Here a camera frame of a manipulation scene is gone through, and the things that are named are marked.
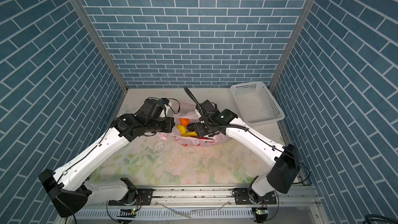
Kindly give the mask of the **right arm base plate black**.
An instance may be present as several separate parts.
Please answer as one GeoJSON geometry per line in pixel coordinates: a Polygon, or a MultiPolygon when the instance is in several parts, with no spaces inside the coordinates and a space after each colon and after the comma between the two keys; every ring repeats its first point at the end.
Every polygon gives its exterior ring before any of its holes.
{"type": "Polygon", "coordinates": [[[276,195],[272,192],[261,197],[257,195],[250,188],[234,188],[232,195],[235,199],[236,205],[249,205],[249,204],[276,204],[276,195]]]}

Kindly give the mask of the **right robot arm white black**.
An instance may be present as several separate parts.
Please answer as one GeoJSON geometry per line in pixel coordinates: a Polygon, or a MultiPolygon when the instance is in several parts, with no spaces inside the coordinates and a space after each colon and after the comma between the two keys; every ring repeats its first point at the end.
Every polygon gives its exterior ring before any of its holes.
{"type": "Polygon", "coordinates": [[[234,112],[228,109],[219,111],[217,105],[209,100],[198,103],[195,112],[199,121],[191,128],[198,137],[226,135],[244,144],[270,166],[271,169],[255,177],[248,188],[248,197],[253,203],[260,203],[270,192],[286,194],[289,191],[300,171],[300,155],[295,146],[284,146],[268,139],[234,112]]]}

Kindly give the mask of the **pink plastic fruit bag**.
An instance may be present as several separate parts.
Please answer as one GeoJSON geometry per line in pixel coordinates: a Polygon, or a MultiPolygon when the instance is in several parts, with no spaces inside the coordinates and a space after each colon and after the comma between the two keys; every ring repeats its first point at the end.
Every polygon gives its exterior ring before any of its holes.
{"type": "Polygon", "coordinates": [[[199,117],[195,111],[195,105],[193,104],[182,102],[180,104],[180,112],[178,114],[171,115],[171,117],[174,118],[175,126],[172,128],[171,133],[158,133],[158,137],[162,140],[171,138],[184,147],[209,147],[224,143],[229,139],[228,136],[222,133],[213,137],[206,135],[199,138],[196,131],[188,131],[187,127],[180,123],[180,119],[187,119],[188,123],[199,122],[199,117]]]}

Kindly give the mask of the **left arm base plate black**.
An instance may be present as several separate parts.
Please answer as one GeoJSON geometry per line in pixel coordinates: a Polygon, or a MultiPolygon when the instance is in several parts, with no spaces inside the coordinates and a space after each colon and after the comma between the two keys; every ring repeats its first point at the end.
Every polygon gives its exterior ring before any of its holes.
{"type": "Polygon", "coordinates": [[[135,191],[130,190],[121,200],[111,200],[110,206],[147,206],[151,204],[153,189],[139,188],[135,191]]]}

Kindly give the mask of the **white plastic mesh basket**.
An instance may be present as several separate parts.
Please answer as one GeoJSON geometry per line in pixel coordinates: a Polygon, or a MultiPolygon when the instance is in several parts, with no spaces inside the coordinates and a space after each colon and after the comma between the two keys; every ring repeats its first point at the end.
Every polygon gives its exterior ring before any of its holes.
{"type": "Polygon", "coordinates": [[[250,126],[274,123],[285,118],[282,108],[263,82],[241,83],[230,89],[242,120],[250,126]]]}

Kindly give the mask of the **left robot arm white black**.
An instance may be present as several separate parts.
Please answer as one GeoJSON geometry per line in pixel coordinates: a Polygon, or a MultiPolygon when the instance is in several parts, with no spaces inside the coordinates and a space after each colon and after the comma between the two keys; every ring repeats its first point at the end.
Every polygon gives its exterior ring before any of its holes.
{"type": "Polygon", "coordinates": [[[85,205],[116,201],[124,205],[138,202],[136,186],[128,178],[110,183],[90,184],[86,180],[105,160],[140,136],[171,133],[174,119],[167,98],[147,98],[134,114],[123,114],[83,152],[56,170],[39,175],[51,202],[62,218],[74,216],[85,205]]]}

